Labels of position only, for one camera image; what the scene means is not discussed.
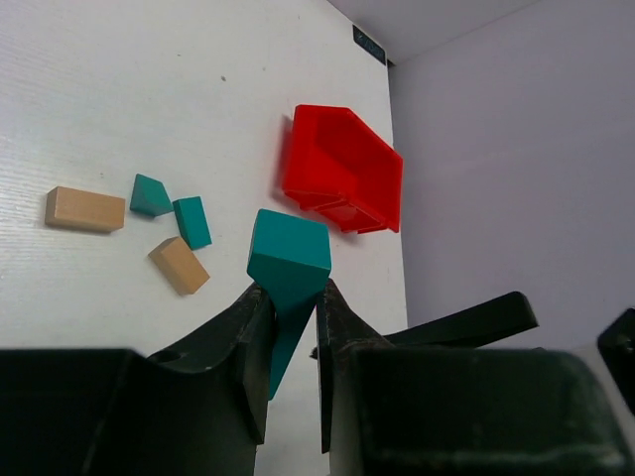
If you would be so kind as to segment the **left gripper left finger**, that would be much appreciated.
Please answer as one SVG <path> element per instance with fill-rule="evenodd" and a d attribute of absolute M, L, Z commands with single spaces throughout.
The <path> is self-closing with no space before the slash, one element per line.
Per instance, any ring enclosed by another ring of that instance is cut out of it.
<path fill-rule="evenodd" d="M 1 354 L 5 475 L 250 475 L 265 436 L 274 309 L 250 286 L 151 356 Z"/>

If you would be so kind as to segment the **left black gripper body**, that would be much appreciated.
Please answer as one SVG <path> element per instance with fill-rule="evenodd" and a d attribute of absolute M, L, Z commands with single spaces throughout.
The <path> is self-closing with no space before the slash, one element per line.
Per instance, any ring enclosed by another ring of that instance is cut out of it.
<path fill-rule="evenodd" d="M 476 348 L 534 329 L 527 297 L 511 292 L 396 333 L 397 345 Z M 621 416 L 634 413 L 634 309 L 625 309 L 589 344 L 572 351 L 588 364 Z"/>

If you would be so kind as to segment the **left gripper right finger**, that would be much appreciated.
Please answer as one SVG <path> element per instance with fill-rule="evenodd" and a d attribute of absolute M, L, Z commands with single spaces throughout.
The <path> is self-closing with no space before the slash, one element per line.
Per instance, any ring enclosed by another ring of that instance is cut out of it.
<path fill-rule="evenodd" d="M 625 435 L 581 359 L 386 336 L 327 283 L 317 299 L 317 361 L 331 474 L 629 473 Z"/>

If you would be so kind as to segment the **teal arch wood block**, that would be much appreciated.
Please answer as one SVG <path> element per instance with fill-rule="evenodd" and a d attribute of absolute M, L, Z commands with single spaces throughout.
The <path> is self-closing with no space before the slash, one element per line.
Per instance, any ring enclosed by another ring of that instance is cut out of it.
<path fill-rule="evenodd" d="M 325 224 L 261 209 L 254 222 L 247 274 L 276 312 L 269 398 L 273 399 L 331 271 Z"/>

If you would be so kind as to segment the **red plastic bin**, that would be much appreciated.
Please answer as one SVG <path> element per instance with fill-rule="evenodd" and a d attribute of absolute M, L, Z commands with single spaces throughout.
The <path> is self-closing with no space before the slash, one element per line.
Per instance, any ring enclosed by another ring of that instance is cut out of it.
<path fill-rule="evenodd" d="M 343 233 L 400 231 L 404 161 L 347 107 L 295 108 L 281 188 Z"/>

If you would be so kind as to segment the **tan rectangular wood block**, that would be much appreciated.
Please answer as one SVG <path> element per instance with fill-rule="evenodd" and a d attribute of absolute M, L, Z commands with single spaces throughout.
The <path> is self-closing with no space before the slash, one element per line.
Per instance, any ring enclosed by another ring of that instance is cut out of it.
<path fill-rule="evenodd" d="M 126 201 L 87 190 L 56 186 L 47 194 L 45 223 L 80 231 L 111 233 L 125 223 Z"/>

